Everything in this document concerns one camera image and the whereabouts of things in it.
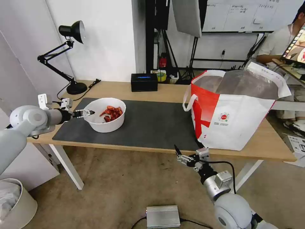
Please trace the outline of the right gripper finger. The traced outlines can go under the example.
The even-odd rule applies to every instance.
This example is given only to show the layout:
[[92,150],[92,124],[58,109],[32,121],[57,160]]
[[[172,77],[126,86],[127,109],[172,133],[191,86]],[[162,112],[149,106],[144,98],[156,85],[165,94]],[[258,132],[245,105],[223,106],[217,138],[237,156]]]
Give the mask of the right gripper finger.
[[190,167],[194,170],[194,161],[193,160],[186,160],[183,158],[177,158],[177,161],[179,161],[180,163],[182,163],[183,165]]
[[191,157],[183,155],[176,145],[174,145],[174,148],[177,155],[177,161],[191,161]]

